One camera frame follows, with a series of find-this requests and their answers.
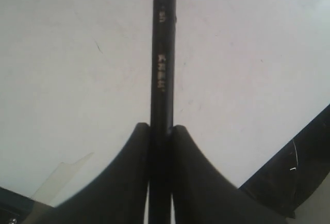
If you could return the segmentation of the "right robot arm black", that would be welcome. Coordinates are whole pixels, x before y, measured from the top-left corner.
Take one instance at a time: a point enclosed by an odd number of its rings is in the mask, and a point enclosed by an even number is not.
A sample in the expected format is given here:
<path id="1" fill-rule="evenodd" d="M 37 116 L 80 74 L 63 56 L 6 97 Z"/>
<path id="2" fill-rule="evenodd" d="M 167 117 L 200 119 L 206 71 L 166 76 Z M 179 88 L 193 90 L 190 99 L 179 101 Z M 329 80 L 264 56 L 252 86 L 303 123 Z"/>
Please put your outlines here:
<path id="1" fill-rule="evenodd" d="M 83 190 L 51 207 L 1 189 L 1 223 L 285 223 L 329 174 L 329 108 L 241 187 L 209 162 L 184 126 L 158 153 L 138 123 L 113 162 Z"/>

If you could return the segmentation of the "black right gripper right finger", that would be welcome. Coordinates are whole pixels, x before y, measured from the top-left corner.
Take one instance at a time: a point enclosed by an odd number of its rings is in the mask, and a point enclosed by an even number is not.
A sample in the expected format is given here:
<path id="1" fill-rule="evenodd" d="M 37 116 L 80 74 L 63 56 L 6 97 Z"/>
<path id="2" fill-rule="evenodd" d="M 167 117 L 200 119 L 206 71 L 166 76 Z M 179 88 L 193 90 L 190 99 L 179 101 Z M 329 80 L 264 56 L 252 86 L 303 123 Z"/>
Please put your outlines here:
<path id="1" fill-rule="evenodd" d="M 200 151 L 188 130 L 172 131 L 172 194 L 176 223 L 286 223 L 285 217 L 237 189 Z"/>

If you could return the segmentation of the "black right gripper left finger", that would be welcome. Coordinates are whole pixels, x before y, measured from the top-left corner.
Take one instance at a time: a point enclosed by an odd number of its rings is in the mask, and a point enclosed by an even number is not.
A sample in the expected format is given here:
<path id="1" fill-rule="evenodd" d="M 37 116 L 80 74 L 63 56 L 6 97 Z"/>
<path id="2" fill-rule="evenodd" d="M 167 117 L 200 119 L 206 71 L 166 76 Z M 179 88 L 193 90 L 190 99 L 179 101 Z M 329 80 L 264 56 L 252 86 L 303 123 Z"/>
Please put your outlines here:
<path id="1" fill-rule="evenodd" d="M 57 207 L 1 188 L 1 223 L 143 223 L 150 127 L 138 123 L 115 159 Z"/>

